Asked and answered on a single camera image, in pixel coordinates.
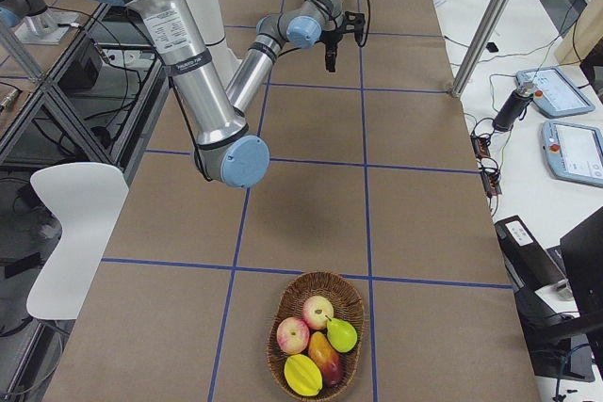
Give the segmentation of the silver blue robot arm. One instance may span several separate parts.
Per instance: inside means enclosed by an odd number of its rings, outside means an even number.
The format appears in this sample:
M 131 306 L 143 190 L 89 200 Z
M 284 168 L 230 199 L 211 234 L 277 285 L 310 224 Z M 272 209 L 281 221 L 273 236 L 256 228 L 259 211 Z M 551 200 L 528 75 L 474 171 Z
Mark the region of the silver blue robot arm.
M 134 10 L 159 53 L 164 70 L 199 129 L 193 160 L 208 180 L 231 187 L 256 185 L 269 167 L 269 148 L 250 134 L 245 111 L 286 43 L 312 47 L 342 23 L 342 0 L 303 0 L 263 18 L 255 41 L 229 84 L 220 81 L 187 0 L 95 0 Z

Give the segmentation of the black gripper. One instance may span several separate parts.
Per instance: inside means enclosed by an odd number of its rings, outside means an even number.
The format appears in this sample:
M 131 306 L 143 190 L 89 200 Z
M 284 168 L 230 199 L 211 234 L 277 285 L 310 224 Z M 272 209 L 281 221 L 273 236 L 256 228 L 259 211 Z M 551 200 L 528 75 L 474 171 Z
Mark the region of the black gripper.
M 338 44 L 343 39 L 343 34 L 337 30 L 323 30 L 320 42 L 325 46 L 325 69 L 329 72 L 336 71 Z

